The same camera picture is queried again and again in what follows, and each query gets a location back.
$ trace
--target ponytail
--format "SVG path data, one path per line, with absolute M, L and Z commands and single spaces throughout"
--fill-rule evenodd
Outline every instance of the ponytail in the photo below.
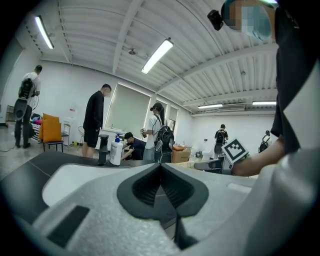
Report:
M 160 112 L 159 112 L 159 116 L 162 122 L 162 126 L 165 126 L 165 109 L 164 107 L 161 108 Z

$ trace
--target white ceiling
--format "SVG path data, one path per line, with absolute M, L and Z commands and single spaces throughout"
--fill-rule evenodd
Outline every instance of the white ceiling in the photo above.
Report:
M 198 106 L 275 100 L 276 50 L 207 19 L 224 0 L 44 0 L 19 30 L 19 41 L 42 60 L 99 70 L 146 87 L 200 114 Z M 41 15 L 54 49 L 34 22 Z M 141 73 L 167 38 L 173 48 L 146 75 Z M 137 55 L 128 54 L 136 49 Z M 272 107 L 255 107 L 269 111 Z

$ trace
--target man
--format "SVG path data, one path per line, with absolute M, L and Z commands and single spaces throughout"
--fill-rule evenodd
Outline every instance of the man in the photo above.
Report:
M 97 146 L 99 130 L 103 127 L 104 118 L 104 97 L 109 97 L 111 86 L 104 84 L 101 90 L 94 93 L 86 105 L 83 122 L 84 138 L 82 146 L 82 156 L 93 158 Z
M 27 149 L 31 146 L 29 141 L 29 131 L 30 131 L 30 117 L 32 114 L 32 108 L 35 104 L 35 96 L 40 95 L 40 89 L 41 89 L 41 80 L 39 78 L 39 75 L 42 71 L 42 66 L 37 65 L 33 72 L 27 73 L 24 75 L 22 81 L 26 79 L 31 79 L 33 82 L 33 88 L 32 88 L 32 96 L 28 98 L 27 100 L 27 106 L 26 110 L 23 116 L 23 120 L 16 121 L 15 123 L 15 129 L 14 129 L 14 136 L 15 136 L 15 146 L 19 149 L 20 148 L 20 140 L 21 140 L 21 123 L 23 124 L 23 148 Z
M 142 160 L 146 143 L 135 138 L 131 132 L 127 132 L 124 135 L 124 139 L 126 140 L 126 144 L 123 145 L 123 149 L 128 146 L 130 146 L 130 148 L 129 151 L 121 157 L 121 160 Z
M 215 146 L 214 146 L 214 154 L 213 159 L 218 159 L 219 155 L 222 152 L 222 146 L 225 144 L 227 140 L 229 140 L 228 133 L 226 131 L 226 126 L 221 124 L 220 130 L 215 132 Z
M 274 9 L 259 0 L 227 0 L 221 15 L 231 29 L 260 41 L 272 38 L 279 46 L 276 54 L 278 96 L 271 129 L 278 139 L 262 153 L 236 164 L 232 170 L 238 176 L 253 176 L 300 147 L 284 110 L 308 79 L 317 60 L 316 47 L 314 38 L 300 30 L 297 21 L 280 7 Z

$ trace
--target qr-like tag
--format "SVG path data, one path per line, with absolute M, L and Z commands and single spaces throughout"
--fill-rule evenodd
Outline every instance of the qr-like tag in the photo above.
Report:
M 234 164 L 236 161 L 248 154 L 248 151 L 237 138 L 225 144 L 222 147 L 222 150 L 228 158 L 230 164 Z

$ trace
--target black t-shirt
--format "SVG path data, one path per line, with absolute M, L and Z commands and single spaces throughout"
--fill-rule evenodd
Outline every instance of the black t-shirt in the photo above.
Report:
M 271 133 L 277 137 L 280 135 L 284 137 L 284 150 L 288 154 L 297 151 L 300 145 L 284 115 L 284 110 L 308 79 L 317 55 L 306 35 L 303 35 L 297 24 L 281 8 L 277 8 L 275 12 L 275 40 L 279 45 L 276 53 L 278 95 Z
M 84 129 L 98 130 L 102 128 L 104 119 L 104 101 L 104 95 L 99 90 L 89 98 L 83 122 Z
M 144 151 L 146 147 L 146 143 L 144 141 L 134 138 L 133 143 L 127 143 L 127 145 L 130 146 L 131 150 L 134 150 L 131 154 L 134 160 L 143 159 Z
M 223 137 L 224 137 L 224 138 L 228 137 L 228 133 L 227 133 L 227 131 L 226 131 L 226 130 L 224 130 L 224 129 L 220 129 L 219 131 L 222 133 L 222 135 L 223 135 Z M 215 132 L 215 136 L 214 136 L 214 138 L 216 139 L 216 138 L 217 138 L 217 136 L 218 136 L 218 131 L 216 131 L 216 132 Z

